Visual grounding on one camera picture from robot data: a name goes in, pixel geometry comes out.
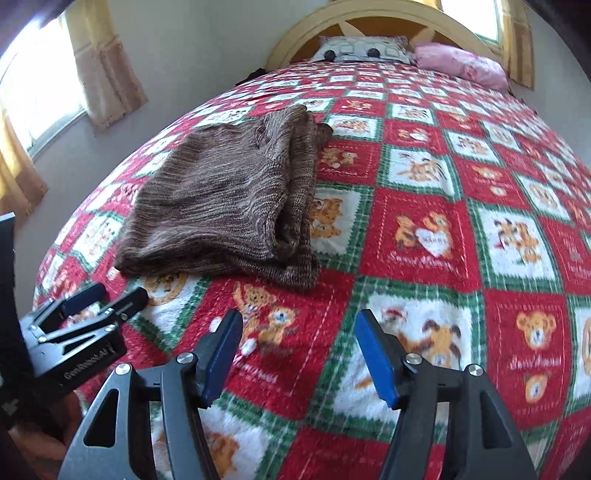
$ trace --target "silver screw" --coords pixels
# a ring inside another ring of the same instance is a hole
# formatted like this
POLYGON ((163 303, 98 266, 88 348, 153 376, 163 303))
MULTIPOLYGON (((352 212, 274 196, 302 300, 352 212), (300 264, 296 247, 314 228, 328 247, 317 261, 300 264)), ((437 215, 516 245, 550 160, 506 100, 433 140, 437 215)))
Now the silver screw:
POLYGON ((419 365, 423 361, 423 357, 418 353, 408 353, 406 356, 406 361, 411 365, 419 365))
POLYGON ((481 377, 484 369, 480 365, 472 364, 468 365, 468 373, 474 375, 474 377, 481 377))
POLYGON ((131 372, 131 365, 130 364, 119 364, 115 368, 115 373, 117 375, 125 375, 131 372))
POLYGON ((177 362, 180 364, 189 364, 193 361, 193 354, 191 352, 181 353, 177 357, 177 362))

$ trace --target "pillow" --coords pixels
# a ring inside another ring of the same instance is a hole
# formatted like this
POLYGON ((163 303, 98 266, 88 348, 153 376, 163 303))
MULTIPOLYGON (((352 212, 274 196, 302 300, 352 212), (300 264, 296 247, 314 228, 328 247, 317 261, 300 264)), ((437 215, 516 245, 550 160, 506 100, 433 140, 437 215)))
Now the pillow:
POLYGON ((410 65, 412 57, 400 43, 389 37, 332 37, 310 60, 398 61, 410 65))
POLYGON ((413 58, 420 69, 437 70, 500 92, 509 89, 509 82, 501 65, 466 50, 440 43, 427 43, 414 49, 413 58))

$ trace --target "wooden headboard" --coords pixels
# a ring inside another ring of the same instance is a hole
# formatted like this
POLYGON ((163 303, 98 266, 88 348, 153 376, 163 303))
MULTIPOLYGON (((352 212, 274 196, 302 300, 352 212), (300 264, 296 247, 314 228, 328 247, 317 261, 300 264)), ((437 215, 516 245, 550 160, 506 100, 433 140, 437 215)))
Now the wooden headboard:
POLYGON ((269 55, 265 69, 309 59, 320 48, 321 35, 405 35, 411 39, 411 49, 419 41, 435 41, 495 58, 474 33, 435 8, 412 0, 340 0, 291 27, 269 55))

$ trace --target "human hand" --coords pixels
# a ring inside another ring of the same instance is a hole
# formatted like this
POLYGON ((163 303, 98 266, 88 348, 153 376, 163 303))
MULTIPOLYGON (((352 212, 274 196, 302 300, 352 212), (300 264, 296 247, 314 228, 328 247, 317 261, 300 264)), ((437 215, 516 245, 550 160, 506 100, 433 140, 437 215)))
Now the human hand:
POLYGON ((66 395, 56 405, 56 410, 57 416, 63 419, 64 443, 31 423, 15 425, 9 432, 12 441, 41 480, 57 479, 66 451, 82 421, 80 402, 74 392, 66 395))

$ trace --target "pink pillow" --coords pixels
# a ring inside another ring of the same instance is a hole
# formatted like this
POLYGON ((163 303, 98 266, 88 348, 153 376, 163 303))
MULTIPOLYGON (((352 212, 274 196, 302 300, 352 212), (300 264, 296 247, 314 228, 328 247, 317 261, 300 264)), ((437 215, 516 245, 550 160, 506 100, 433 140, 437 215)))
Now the pink pillow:
POLYGON ((437 70, 500 92, 509 89, 507 76, 497 62, 450 45, 427 43, 417 46, 414 60, 420 69, 437 70))

